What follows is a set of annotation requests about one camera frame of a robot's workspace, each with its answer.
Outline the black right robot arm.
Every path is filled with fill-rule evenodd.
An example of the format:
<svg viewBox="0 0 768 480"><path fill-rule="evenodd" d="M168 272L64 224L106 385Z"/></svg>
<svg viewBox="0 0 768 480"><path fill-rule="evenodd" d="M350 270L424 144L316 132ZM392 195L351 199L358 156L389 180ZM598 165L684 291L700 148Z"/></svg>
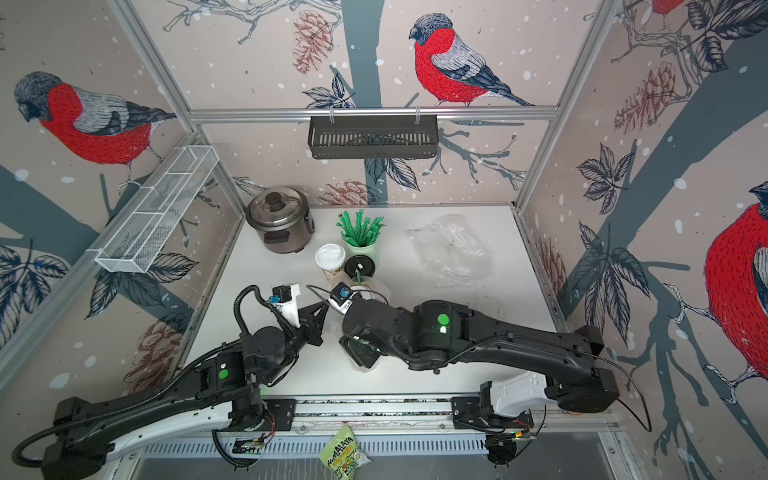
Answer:
<svg viewBox="0 0 768 480"><path fill-rule="evenodd" d="M614 373L597 366L604 347L595 327L559 333L514 325L442 300L413 310L351 299L342 312L340 343L360 367L382 356L412 371L439 373L459 362L512 367L522 376L485 385L488 409L500 416L554 402L575 413L600 413L620 396Z"/></svg>

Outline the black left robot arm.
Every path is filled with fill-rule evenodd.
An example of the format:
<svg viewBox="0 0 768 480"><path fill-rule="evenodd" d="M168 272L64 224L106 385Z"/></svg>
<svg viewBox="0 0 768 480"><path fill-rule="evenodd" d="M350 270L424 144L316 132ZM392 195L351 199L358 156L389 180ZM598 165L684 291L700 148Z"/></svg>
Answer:
<svg viewBox="0 0 768 480"><path fill-rule="evenodd" d="M277 307L289 291L279 286L265 299L258 286L245 287L232 307L237 340L200 355L153 389L95 403L61 401L52 426L22 440L12 462L47 479L84 479L106 464L121 439L144 440L142 428L157 433L164 420L177 418L190 427L200 419L214 435L259 431L264 441L288 430L295 401L266 401L261 391L287 376L305 346L322 344L329 310L316 302L298 309L291 322Z"/></svg>

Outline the clear plastic carrier bag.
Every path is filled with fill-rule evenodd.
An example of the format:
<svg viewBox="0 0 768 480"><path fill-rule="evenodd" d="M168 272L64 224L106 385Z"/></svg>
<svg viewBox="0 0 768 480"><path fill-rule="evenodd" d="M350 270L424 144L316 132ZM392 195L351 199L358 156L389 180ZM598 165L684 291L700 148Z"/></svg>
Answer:
<svg viewBox="0 0 768 480"><path fill-rule="evenodd" d="M353 303L356 300L365 299L354 295ZM344 316L340 314L341 326L339 330L339 344L358 369L370 370L382 356L382 353L378 347L371 346L367 340L360 340L358 337L348 335L344 332L346 314Z"/></svg>

